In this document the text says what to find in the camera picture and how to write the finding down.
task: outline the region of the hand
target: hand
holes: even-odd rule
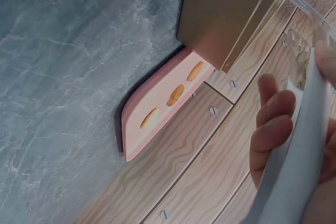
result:
[[[324,77],[336,88],[336,50],[322,42],[315,47],[317,65]],[[279,91],[274,76],[259,78],[261,109],[257,114],[257,129],[251,137],[250,170],[256,187],[259,186],[268,156],[272,149],[283,144],[292,131],[291,116],[295,96],[291,91]],[[330,119],[320,183],[336,176],[336,120]]]

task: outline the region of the wood grain plank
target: wood grain plank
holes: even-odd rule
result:
[[[218,108],[211,115],[210,107]],[[232,105],[205,83],[116,176],[77,224],[139,223],[176,181]]]
[[[236,103],[287,26],[294,11],[295,7],[286,0],[230,71],[216,71],[206,82],[232,103]],[[237,87],[232,87],[231,81],[235,81]]]
[[[282,45],[283,39],[282,36],[226,120],[145,224],[212,223],[231,199],[249,172],[249,142],[260,108],[257,80],[262,73],[272,73],[281,87],[287,83],[290,53]],[[169,213],[169,220],[161,219],[162,210]]]
[[[256,197],[257,189],[250,174],[214,224],[239,224],[248,214]]]
[[[327,15],[326,20],[335,28],[336,27],[336,7]]]
[[[334,8],[336,0],[306,0],[313,8],[315,8],[321,15],[326,17],[330,11]],[[304,12],[296,10],[292,20],[286,27],[285,33],[288,29],[294,29],[300,36],[312,41],[313,22]]]

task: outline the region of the orange hole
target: orange hole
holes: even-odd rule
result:
[[[171,93],[169,100],[167,101],[167,106],[173,106],[181,97],[184,91],[184,86],[182,84],[178,85],[176,89]]]
[[[158,114],[159,114],[159,109],[154,108],[151,112],[148,113],[148,115],[142,121],[142,123],[140,125],[140,128],[141,129],[148,129],[149,127],[152,127]]]
[[[196,77],[199,75],[200,71],[202,70],[204,65],[204,62],[200,61],[199,63],[196,64],[196,66],[190,71],[187,81],[193,81],[196,79]]]

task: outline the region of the marble backsplash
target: marble backsplash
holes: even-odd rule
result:
[[[120,108],[182,0],[0,0],[0,223],[71,224],[125,163]]]

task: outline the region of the pink rubber pad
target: pink rubber pad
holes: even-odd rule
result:
[[[201,69],[198,68],[200,71],[193,81],[188,81],[197,64],[202,65]],[[121,115],[123,150],[127,162],[147,145],[213,70],[211,64],[185,48],[131,95]],[[182,95],[172,106],[168,106],[172,92],[181,85],[184,86]],[[144,124],[145,118],[150,118],[148,115],[153,110],[155,118],[149,119],[150,124]]]

